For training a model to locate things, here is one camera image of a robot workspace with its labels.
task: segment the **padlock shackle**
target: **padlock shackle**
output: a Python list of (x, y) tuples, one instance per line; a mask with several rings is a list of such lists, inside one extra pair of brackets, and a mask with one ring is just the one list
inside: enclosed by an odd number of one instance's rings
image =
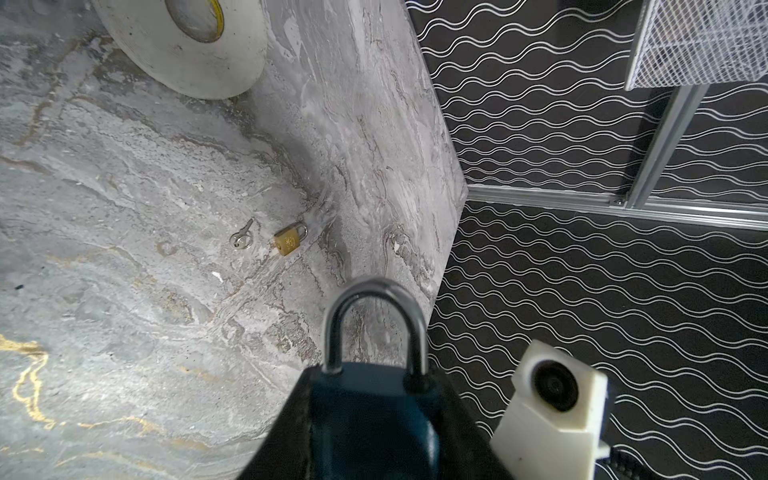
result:
[(413, 295), (402, 285), (382, 276), (368, 276), (352, 280), (344, 286), (344, 290), (336, 296), (328, 307), (324, 326), (324, 373), (335, 375), (341, 372), (341, 322), (352, 304), (367, 296), (386, 300), (400, 312), (408, 330), (406, 369), (414, 377), (426, 375), (429, 370), (427, 325), (422, 309)]

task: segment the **wire mesh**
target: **wire mesh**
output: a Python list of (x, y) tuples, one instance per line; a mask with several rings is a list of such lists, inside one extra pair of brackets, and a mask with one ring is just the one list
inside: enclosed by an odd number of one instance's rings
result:
[(768, 71), (768, 0), (646, 0), (625, 88), (756, 81)]

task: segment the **camera lens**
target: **camera lens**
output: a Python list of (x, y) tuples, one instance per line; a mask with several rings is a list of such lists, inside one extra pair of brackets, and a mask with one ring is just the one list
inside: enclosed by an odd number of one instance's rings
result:
[(578, 400), (578, 384), (568, 368), (562, 363), (541, 362), (533, 372), (536, 392), (549, 405), (561, 412), (567, 412)]

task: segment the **white tape roll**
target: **white tape roll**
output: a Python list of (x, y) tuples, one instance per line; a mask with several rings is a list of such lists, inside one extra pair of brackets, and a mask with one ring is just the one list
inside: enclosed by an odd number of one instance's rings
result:
[(218, 0), (221, 36), (194, 40), (176, 25), (164, 0), (95, 0), (112, 38), (136, 65), (175, 91), (221, 99), (243, 93), (261, 75), (266, 27), (258, 0)]

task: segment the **marble surface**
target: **marble surface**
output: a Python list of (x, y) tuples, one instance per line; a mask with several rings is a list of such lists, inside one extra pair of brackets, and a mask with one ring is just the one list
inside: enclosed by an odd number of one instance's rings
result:
[[(260, 80), (198, 101), (87, 2), (0, 2), (0, 477), (232, 478), (346, 280), (429, 316), (466, 187), (402, 3), (264, 11)], [(365, 303), (345, 358), (401, 363), (403, 336)]]

